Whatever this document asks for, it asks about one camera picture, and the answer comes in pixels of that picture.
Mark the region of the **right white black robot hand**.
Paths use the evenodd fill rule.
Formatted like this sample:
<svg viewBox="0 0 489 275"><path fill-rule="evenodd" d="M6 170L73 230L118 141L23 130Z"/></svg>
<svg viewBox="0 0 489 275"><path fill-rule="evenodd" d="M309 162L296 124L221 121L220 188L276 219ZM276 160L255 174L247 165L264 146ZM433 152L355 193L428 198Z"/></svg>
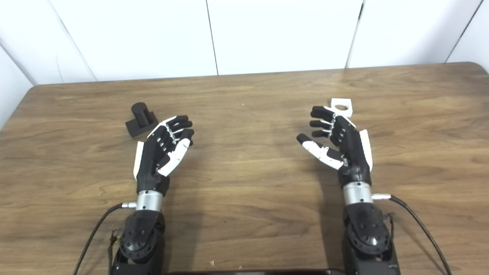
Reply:
<svg viewBox="0 0 489 275"><path fill-rule="evenodd" d="M313 106L309 122L317 128L311 135L324 137L335 146L334 149L313 141L301 133L297 141L320 162L338 172L342 187L359 182L372 185L371 170L373 159L367 130L357 130L351 120L327 106Z"/></svg>

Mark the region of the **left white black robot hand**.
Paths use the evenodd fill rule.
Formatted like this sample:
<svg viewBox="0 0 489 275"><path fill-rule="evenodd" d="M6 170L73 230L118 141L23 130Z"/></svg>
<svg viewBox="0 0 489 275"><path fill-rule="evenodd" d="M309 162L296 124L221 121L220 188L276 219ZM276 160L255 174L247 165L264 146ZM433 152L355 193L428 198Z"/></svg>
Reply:
<svg viewBox="0 0 489 275"><path fill-rule="evenodd" d="M136 193L155 191L166 196L169 175L193 145L192 125L187 115L170 117L157 124L144 142L137 143L133 167Z"/></svg>

